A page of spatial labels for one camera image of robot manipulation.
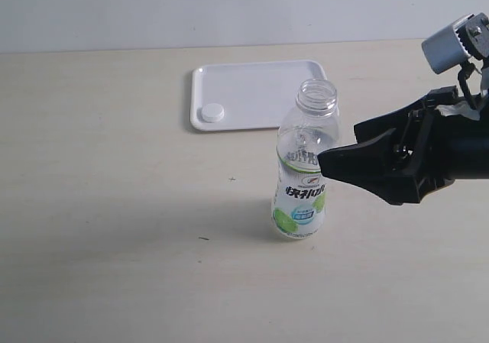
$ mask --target lime graphic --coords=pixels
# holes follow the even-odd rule
[[[291,217],[289,217],[284,211],[279,208],[274,210],[274,218],[277,226],[285,232],[297,232],[298,224]]]
[[[316,211],[319,213],[324,209],[324,203],[326,201],[326,193],[321,194],[316,198],[313,203],[313,207],[316,208]]]

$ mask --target white bottle cap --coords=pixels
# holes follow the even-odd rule
[[[202,108],[202,119],[216,123],[224,118],[224,108],[220,104],[207,104]]]

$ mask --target white wall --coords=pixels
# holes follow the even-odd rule
[[[0,52],[426,37],[489,0],[0,0]]]

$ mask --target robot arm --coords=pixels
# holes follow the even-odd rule
[[[456,179],[489,179],[489,18],[468,15],[422,44],[432,70],[461,66],[456,86],[434,89],[396,112],[354,126],[357,144],[318,156],[322,175],[366,189],[393,205],[420,203]],[[469,62],[482,60],[472,95]],[[446,112],[455,111],[456,115]]]

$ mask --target plastic bottle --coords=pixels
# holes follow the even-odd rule
[[[273,226],[287,238],[316,233],[324,222],[326,179],[317,155],[339,143],[336,88],[309,79],[299,89],[278,131],[278,184],[272,202]]]

